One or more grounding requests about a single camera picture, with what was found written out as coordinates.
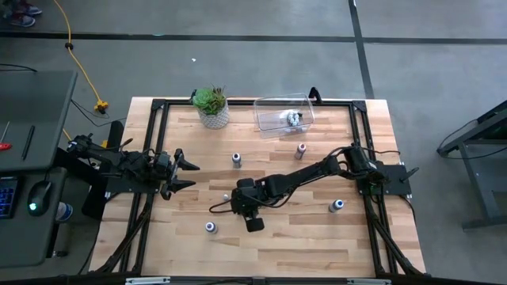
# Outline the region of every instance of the small can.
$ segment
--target small can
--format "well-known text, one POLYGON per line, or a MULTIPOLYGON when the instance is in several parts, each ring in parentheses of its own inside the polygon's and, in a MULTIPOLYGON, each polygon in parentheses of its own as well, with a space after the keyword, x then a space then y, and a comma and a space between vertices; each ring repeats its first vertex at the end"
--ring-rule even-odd
POLYGON ((303 158, 304 152, 307 150, 307 146, 304 143, 300 143, 298 148, 295 150, 294 158, 301 159, 303 158))
POLYGON ((330 212, 334 213, 334 212, 342 209, 344 205, 345 204, 343 203, 343 201, 338 199, 338 200, 336 200, 336 201, 334 201, 334 202, 331 203, 331 205, 330 205, 330 212))
POLYGON ((236 169, 241 168, 241 155, 232 154, 232 164, 236 169))
POLYGON ((219 227, 214 222, 206 222, 206 231, 210 234, 216 234, 219 231, 219 227))

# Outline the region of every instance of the yellow extension cord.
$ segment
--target yellow extension cord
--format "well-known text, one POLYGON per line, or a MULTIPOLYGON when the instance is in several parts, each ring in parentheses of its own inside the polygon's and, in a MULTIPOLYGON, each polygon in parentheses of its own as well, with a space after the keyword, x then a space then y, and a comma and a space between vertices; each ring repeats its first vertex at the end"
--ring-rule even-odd
MULTIPOLYGON (((62 15, 63 15, 63 18, 65 19, 65 23, 67 24, 67 35, 69 36, 68 38, 68 43, 69 44, 72 44, 72 31, 71 31, 71 24, 69 23, 69 19, 67 18, 67 14, 65 13, 65 11, 63 10, 62 6, 58 3, 57 0, 53 0, 53 2, 58 6, 58 9, 60 10, 60 12, 62 12, 62 15)), ((69 51, 69 54, 71 55, 72 59, 76 62, 76 64, 78 65, 79 69, 81 69, 81 72, 85 75, 85 79, 86 81, 88 82, 88 84, 90 85, 90 87, 92 88, 93 90, 93 93, 95 94, 95 97, 97 98, 97 105, 94 107, 94 109, 97 111, 99 110, 100 108, 102 108, 102 110, 106 109, 108 107, 108 102, 105 102, 101 99, 100 96, 98 96, 98 92, 97 90, 95 89, 95 86, 93 85, 93 83, 90 81, 90 78, 88 77, 88 74, 86 73, 85 71, 85 68, 81 65, 81 63, 79 62, 79 60, 75 57, 74 53, 72 52, 72 49, 71 47, 67 47, 67 50, 69 51)), ((67 133, 67 131, 65 131, 65 129, 63 129, 63 133, 65 134, 65 136, 69 139, 69 141, 71 141, 71 136, 69 135, 69 133, 67 133)))

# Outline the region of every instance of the clear plastic container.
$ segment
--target clear plastic container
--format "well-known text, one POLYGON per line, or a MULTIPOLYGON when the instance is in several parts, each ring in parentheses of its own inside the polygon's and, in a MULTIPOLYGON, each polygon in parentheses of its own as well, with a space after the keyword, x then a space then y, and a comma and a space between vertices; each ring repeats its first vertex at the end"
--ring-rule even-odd
POLYGON ((262 138, 302 134, 314 123, 311 102, 303 93, 257 99, 253 107, 262 138))

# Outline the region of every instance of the desk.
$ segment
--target desk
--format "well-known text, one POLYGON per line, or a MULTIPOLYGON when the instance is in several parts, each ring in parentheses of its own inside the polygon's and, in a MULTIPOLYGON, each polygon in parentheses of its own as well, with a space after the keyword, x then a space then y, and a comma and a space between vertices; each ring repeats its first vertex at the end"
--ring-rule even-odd
MULTIPOLYGON (((125 149, 142 150, 152 99, 132 99, 124 140, 134 141, 125 149)), ((387 102, 367 101, 367 106, 375 148, 396 150, 387 102)), ((172 153, 182 148, 185 158, 201 171, 179 172, 179 178, 197 184, 173 195, 171 201, 155 197, 143 275, 374 276, 364 204, 354 181, 327 177, 298 188, 282 208, 260 209, 265 229, 255 233, 246 231, 238 215, 208 212, 211 205, 223 201, 223 194, 231 194, 237 179, 290 173, 352 142, 346 109, 315 107, 314 111, 314 125, 305 135, 261 139, 251 106, 230 106, 230 122, 221 130, 206 129, 193 107, 171 106, 163 150, 172 153), (298 143, 307 145, 301 161, 293 159, 298 143), (234 152, 242 155, 241 169, 232 169, 234 152), (327 208, 335 199, 344 200, 345 207, 331 214, 327 208), (206 222, 215 222, 218 233, 206 233, 206 222)), ((399 162, 397 154, 377 158, 386 164, 399 162)), ((124 193, 106 205, 90 270, 103 265, 124 237, 131 202, 132 194, 124 193)), ((387 196, 386 205, 392 237, 416 268, 424 271, 409 207, 397 196, 387 196)), ((379 245, 387 268, 384 244, 379 245)))
POLYGON ((13 147, 0 153, 0 172, 48 169, 53 165, 77 77, 75 71, 1 74, 0 130, 3 133, 10 122, 4 143, 13 147), (32 144, 22 160, 32 125, 32 144))
POLYGON ((0 268, 38 265, 44 262, 66 177, 67 171, 63 168, 28 171, 21 175, 14 217, 0 220, 0 244, 4 245, 0 268), (43 181, 44 178, 52 182, 50 206, 43 215, 34 217, 28 212, 29 192, 35 183, 43 181))

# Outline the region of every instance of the red object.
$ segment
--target red object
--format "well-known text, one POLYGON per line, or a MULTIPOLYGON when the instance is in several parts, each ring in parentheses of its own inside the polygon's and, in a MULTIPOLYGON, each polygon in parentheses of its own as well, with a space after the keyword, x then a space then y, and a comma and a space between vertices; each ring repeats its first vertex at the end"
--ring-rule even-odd
POLYGON ((8 150, 11 147, 13 147, 13 145, 11 145, 10 143, 4 143, 4 142, 0 143, 0 151, 8 150))

